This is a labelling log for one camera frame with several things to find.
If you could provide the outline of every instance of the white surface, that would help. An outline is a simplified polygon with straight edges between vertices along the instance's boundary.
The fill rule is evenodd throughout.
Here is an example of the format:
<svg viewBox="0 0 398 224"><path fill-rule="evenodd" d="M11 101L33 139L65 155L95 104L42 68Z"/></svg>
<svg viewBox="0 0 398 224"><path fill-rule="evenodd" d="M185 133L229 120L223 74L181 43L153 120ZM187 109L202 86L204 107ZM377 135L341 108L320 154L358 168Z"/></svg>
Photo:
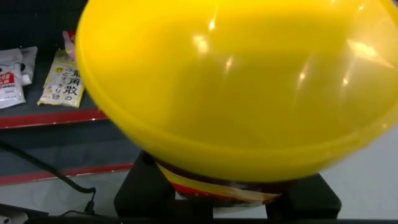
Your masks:
<svg viewBox="0 0 398 224"><path fill-rule="evenodd" d="M113 172L72 179L83 187L96 187L96 213L116 216L113 199L126 176L127 172ZM82 212L90 198L91 194L79 193L58 179L0 187L0 203L50 212L51 215L68 210Z"/></svg>
<svg viewBox="0 0 398 224"><path fill-rule="evenodd" d="M321 172L339 196L339 218L398 219L398 127Z"/></svg>

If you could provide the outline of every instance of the cup noodle container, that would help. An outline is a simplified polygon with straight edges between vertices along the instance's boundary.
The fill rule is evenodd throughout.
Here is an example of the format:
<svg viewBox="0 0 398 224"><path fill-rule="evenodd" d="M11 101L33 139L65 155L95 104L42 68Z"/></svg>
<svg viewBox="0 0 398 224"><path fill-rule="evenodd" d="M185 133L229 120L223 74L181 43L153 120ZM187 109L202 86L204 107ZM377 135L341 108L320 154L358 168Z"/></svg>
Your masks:
<svg viewBox="0 0 398 224"><path fill-rule="evenodd" d="M96 104L185 197L255 205L398 118L390 0L90 1Z"/></svg>

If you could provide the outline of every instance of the yellow snack bag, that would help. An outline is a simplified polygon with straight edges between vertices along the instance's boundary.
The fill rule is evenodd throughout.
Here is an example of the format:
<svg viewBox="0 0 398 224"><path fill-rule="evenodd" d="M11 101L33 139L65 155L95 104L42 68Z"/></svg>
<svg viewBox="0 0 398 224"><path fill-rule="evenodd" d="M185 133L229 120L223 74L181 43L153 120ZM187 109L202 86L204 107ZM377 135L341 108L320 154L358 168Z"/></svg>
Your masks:
<svg viewBox="0 0 398 224"><path fill-rule="evenodd" d="M38 105L63 105L78 108L84 92L83 80L75 62L64 50L55 54L54 61L44 84Z"/></svg>

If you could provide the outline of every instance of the red label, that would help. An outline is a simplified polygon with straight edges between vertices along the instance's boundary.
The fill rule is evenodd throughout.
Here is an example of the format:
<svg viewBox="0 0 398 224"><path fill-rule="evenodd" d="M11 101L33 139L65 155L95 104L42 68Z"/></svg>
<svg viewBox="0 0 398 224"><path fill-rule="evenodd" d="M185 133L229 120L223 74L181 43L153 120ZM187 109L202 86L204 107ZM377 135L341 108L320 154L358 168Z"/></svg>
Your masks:
<svg viewBox="0 0 398 224"><path fill-rule="evenodd" d="M0 75L0 85L14 83L14 74L12 72L7 72Z"/></svg>
<svg viewBox="0 0 398 224"><path fill-rule="evenodd" d="M68 31L70 42L75 43L75 32Z"/></svg>

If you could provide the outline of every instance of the white package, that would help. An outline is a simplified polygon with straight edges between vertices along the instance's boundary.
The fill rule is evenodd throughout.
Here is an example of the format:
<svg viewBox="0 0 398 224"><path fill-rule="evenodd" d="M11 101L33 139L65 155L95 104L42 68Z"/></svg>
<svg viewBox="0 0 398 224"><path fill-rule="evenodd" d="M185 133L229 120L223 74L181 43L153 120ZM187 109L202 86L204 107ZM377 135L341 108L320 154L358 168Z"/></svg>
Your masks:
<svg viewBox="0 0 398 224"><path fill-rule="evenodd" d="M0 109L25 103L19 49L0 50Z"/></svg>
<svg viewBox="0 0 398 224"><path fill-rule="evenodd" d="M26 86L32 84L33 81L33 72L35 70L35 61L37 54L37 47L28 47L25 49L21 49L22 56L22 86Z"/></svg>

